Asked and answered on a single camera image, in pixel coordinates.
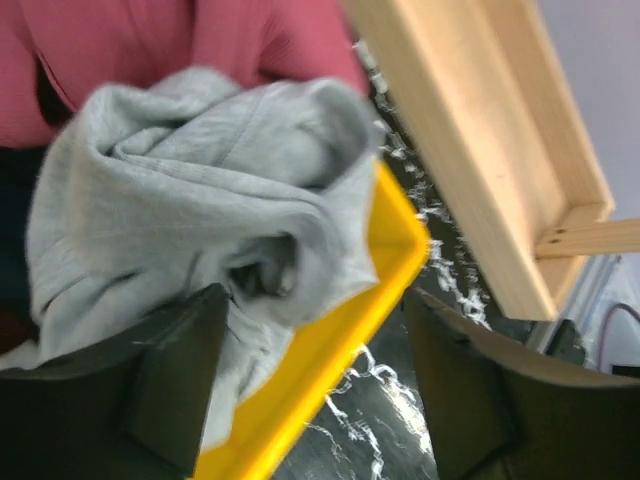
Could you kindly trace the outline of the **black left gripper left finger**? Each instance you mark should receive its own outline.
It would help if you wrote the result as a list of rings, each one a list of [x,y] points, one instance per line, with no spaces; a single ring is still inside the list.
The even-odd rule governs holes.
[[[2,371],[2,478],[191,477],[227,312],[212,285],[109,339]]]

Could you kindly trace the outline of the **maroon tank top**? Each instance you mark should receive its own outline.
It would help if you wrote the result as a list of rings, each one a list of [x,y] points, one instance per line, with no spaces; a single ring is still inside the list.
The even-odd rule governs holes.
[[[47,144],[98,86],[191,65],[246,88],[335,77],[368,90],[335,1],[5,1],[1,143]]]

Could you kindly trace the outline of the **navy blue tank top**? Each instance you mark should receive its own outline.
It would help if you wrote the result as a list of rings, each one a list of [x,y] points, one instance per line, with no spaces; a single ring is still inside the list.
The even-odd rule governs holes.
[[[32,195],[46,149],[1,149],[1,352],[36,341],[30,315],[25,235]]]

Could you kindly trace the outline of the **grey tank top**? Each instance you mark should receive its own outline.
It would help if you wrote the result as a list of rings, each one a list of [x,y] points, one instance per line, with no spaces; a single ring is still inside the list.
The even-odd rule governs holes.
[[[37,362],[220,284],[231,305],[202,446],[278,367],[297,327],[372,287],[383,136],[330,78],[244,90],[190,68],[96,90],[49,148],[27,229]]]

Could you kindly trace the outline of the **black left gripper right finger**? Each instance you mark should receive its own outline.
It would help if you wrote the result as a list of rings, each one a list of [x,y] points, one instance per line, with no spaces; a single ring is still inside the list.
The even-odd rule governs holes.
[[[540,354],[405,292],[442,479],[636,479],[639,382]]]

